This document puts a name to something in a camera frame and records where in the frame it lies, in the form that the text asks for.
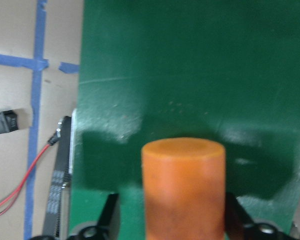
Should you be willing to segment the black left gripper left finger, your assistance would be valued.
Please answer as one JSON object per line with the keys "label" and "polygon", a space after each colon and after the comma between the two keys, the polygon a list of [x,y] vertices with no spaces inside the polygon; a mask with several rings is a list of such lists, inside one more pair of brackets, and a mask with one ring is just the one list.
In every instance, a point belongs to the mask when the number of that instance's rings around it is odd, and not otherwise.
{"label": "black left gripper left finger", "polygon": [[120,232],[120,196],[108,195],[96,224],[97,240],[117,240]]}

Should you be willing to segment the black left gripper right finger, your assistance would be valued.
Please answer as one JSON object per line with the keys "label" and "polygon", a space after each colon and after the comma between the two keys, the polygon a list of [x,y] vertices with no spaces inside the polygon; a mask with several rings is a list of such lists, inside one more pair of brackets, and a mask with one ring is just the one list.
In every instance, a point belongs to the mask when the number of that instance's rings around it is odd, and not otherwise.
{"label": "black left gripper right finger", "polygon": [[225,195],[224,218],[229,240],[254,240],[255,222],[231,192]]}

